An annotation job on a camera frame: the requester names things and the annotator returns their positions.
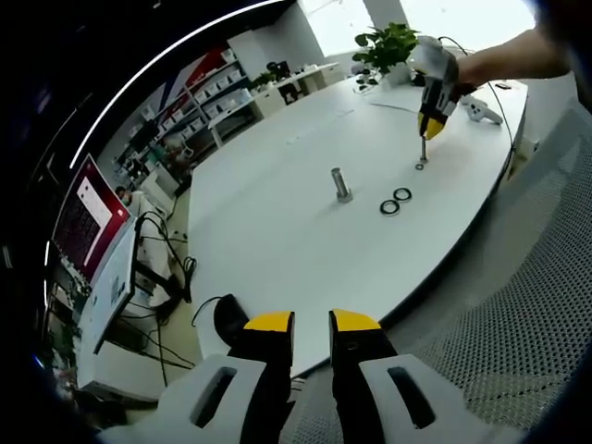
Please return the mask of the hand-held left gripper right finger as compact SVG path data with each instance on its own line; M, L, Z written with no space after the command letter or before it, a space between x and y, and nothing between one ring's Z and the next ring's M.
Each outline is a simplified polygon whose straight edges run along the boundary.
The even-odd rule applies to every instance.
M411 354L377 321L328 314L332 393L347 443L518 443L521 431L470 412L462 391Z

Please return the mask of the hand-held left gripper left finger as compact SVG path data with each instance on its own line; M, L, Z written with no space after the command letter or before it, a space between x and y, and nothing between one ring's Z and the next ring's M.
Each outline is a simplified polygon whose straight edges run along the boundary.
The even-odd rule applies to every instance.
M276 443L288 414L295 314L260 314L225 354L168 386L156 410L101 443Z

